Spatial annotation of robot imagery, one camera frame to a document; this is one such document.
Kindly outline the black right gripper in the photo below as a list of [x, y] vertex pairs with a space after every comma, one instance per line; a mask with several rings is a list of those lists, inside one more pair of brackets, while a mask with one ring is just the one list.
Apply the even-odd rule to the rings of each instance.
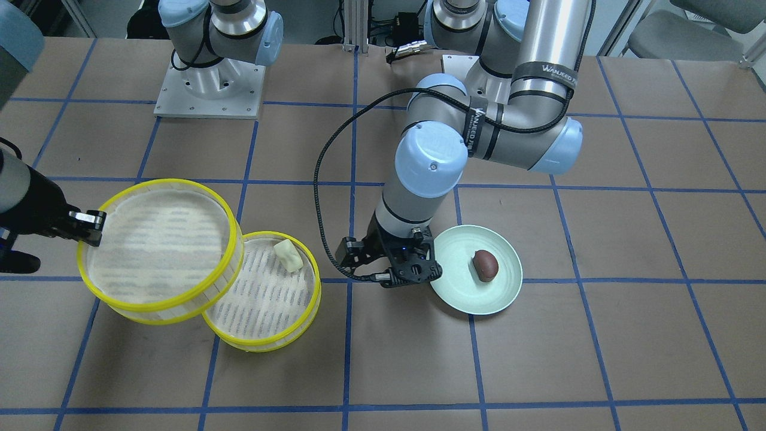
[[19, 235], [49, 238], [72, 238], [99, 247], [107, 213], [99, 210], [80, 212], [66, 202], [61, 188], [39, 174], [16, 155], [2, 150], [1, 174], [2, 273], [34, 273], [40, 259], [12, 248]]

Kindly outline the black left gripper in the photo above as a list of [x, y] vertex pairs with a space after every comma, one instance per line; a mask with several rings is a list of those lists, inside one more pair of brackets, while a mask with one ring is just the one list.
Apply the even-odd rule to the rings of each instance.
[[352, 272], [381, 257], [386, 257], [390, 266], [383, 272], [361, 276], [362, 280], [378, 282], [381, 287], [400, 287], [432, 282], [443, 275], [429, 227], [415, 227], [399, 237], [386, 231], [376, 216], [367, 227], [366, 237], [360, 241], [342, 238], [335, 255], [339, 267]]

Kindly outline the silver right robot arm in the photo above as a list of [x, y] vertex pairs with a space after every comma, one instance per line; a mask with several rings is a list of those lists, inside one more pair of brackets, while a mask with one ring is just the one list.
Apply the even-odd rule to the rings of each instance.
[[[254, 118], [263, 71], [276, 61], [284, 19], [263, 1], [161, 1], [162, 26], [173, 43], [159, 93], [159, 117]], [[40, 259], [13, 249], [19, 235], [60, 237], [98, 246], [107, 213], [70, 205], [60, 187], [2, 140], [2, 272], [31, 274]]]

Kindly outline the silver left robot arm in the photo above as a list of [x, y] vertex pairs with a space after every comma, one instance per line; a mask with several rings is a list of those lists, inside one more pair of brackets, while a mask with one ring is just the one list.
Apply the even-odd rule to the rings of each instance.
[[325, 248], [342, 275], [383, 287], [443, 273], [430, 223], [471, 157], [544, 174], [571, 169], [582, 125], [567, 116], [597, 3], [429, 1], [428, 45], [472, 54], [463, 78], [430, 74], [361, 110], [410, 95], [394, 166], [366, 236]]

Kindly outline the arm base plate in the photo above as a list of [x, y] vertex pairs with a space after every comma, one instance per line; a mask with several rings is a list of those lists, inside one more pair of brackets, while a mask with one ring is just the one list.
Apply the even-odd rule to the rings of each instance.
[[509, 101], [512, 72], [490, 66], [483, 57], [444, 54], [442, 69], [444, 73], [459, 79], [470, 96], [481, 96], [498, 104]]
[[227, 58], [208, 68], [169, 66], [154, 114], [163, 118], [257, 120], [268, 68]]

